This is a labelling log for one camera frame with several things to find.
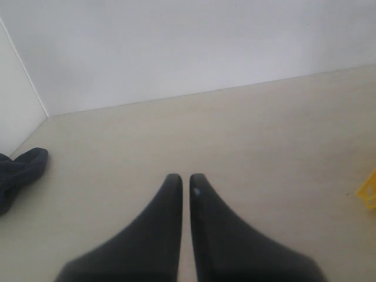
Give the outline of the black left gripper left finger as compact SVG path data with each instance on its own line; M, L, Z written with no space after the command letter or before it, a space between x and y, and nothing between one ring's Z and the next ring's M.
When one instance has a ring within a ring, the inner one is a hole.
M183 183L166 176L152 201L125 229L68 262L57 281L177 281Z

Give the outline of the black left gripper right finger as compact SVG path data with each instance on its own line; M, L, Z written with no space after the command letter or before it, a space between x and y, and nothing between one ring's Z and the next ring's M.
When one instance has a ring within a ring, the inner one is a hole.
M317 263L248 225L206 176L190 176L190 224L198 281L325 281Z

